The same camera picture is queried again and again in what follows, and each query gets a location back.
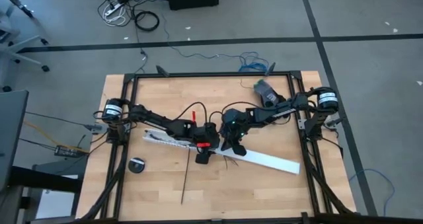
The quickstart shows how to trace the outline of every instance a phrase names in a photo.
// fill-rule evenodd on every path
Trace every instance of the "black metal frame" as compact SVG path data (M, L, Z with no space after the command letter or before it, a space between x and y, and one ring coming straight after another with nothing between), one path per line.
M257 77L257 76L263 76L263 73L218 72L218 73L172 73L172 74L170 74L170 77L244 77L244 76L255 76L255 77ZM297 81L297 87L299 89L298 92L304 92L305 91L300 71L275 71L275 72L272 72L270 74L270 76L286 76L291 97L293 97L294 94L296 93L295 87L294 87L294 80ZM163 77L163 76L160 75L160 74L137 74L137 75L125 74L121 98L127 97L127 92L128 92L130 81L132 81L132 93L131 93L131 97L130 97L130 102L134 103L135 99L136 99L136 94L137 94L138 81L140 79L161 78L161 77ZM311 115L310 115L309 112L305 113L306 118L310 118L310 116ZM295 119L296 120L301 119L301 114L299 112L295 113ZM297 124L297 128L298 128L299 138L300 138L300 141L301 141L301 151L303 153L303 159L306 162L306 157L309 159L309 152L308 152L307 142L305 141L305 134L299 129L298 124ZM313 158L315 159L315 164L317 165L317 172L324 179L325 176L324 176L324 171L323 171L323 165L322 165L322 162L321 162L319 148L317 147L316 142L312 142L312 148L313 148L313 154L314 154ZM110 161L109 161L109 166L108 166L106 183L109 182L109 180L111 179L111 177L113 175L117 152L118 152L118 146L117 146L117 144L114 144L112 146L112 152L110 154ZM122 158L126 160L127 154L128 154L128 146L124 145L123 150L122 150ZM317 191L316 191L316 188L315 188L315 182L313 180L313 175L311 174L311 171L308 168L305 169L305 172L307 173L307 183L308 183L310 197L311 197L311 205L313 207L313 212L316 215L316 214L320 213L321 211L320 211L319 202L318 202L318 199L317 199ZM121 201L122 201L124 173L125 172L123 172L121 177L119 178L117 189L116 189L116 199L115 199L115 202L114 202L114 211L113 211L113 218L116 218L116 219L119 218L120 204L121 204ZM330 204L330 200L327 197L327 195L323 192L323 190L322 190L322 195L323 195L323 200L325 202L325 210L328 213L332 213L332 206ZM100 214L101 218L105 218L107 216L107 214L106 214L107 209L108 209L108 199L105 201L104 205L102 206L102 210L101 210L101 214ZM263 222L267 222L267 223L275 223L275 222L278 222L278 223L298 223L299 221L301 221L301 218L302 217L290 217L290 218L278 218L278 219L274 219L274 218L272 218L272 219L236 219L236 220L232 219L232 220L225 220L225 222L228 223L228 221L230 221L230 222L234 222L234 223L242 223L242 222L259 221L261 223L263 223ZM172 223L178 223L178 222L205 223L205 222L210 222L210 220L186 220L186 221L178 220L178 221L171 221L171 222Z

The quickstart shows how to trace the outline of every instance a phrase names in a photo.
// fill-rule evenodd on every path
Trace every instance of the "wooden tabletop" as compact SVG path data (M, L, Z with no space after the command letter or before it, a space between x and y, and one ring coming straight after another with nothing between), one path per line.
M321 86L317 71L303 71L302 76L306 90ZM259 79L261 77L140 79L136 103L173 118L189 104L201 101L210 114L220 111L231 102L260 104L251 89ZM123 75L107 76L100 110L104 108L107 98L120 97L122 81ZM277 93L290 97L285 77L271 76L266 81ZM237 104L233 107L243 110L250 106ZM196 111L197 122L203 124L204 111L201 106L193 106L182 118L191 119L193 110ZM213 116L212 121L220 125L219 116ZM299 217L302 211L313 215L295 123L292 118L285 125L251 129L242 144L253 151L299 162L299 175L244 161L237 161L238 165L230 161L226 163L219 155L212 155L208 165L199 165L195 163L195 152L191 151L182 205L180 198L188 150L144 141L144 129L151 127L138 124L131 132L128 160L139 157L146 162L146 168L140 174L126 169L120 221ZM323 130L323 136L337 142L333 132ZM91 149L100 142L94 143ZM323 140L318 144L328 185L346 207L355 211L338 147ZM104 188L110 148L110 145L103 145L89 157L77 217L88 212ZM324 211L321 200L319 196L320 207ZM114 191L111 194L109 216L112 215L113 203Z

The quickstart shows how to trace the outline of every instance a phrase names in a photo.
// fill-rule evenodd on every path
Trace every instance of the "white cable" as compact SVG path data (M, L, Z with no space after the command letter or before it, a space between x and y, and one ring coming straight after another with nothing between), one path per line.
M108 19L107 16L106 16L106 12L109 11L110 9L111 9L110 8L110 5L107 4L104 7L103 14L102 14L103 21L104 21L104 23L106 23L107 26L119 26L119 25L122 25L122 24L124 24L126 22L126 17L124 17L124 15L126 13L125 5L120 6L120 10L119 10L118 16L116 16L114 18L111 18L111 19ZM111 24L111 22L115 22L115 21L117 21L119 19L123 19L123 21L122 22L119 22L118 24Z

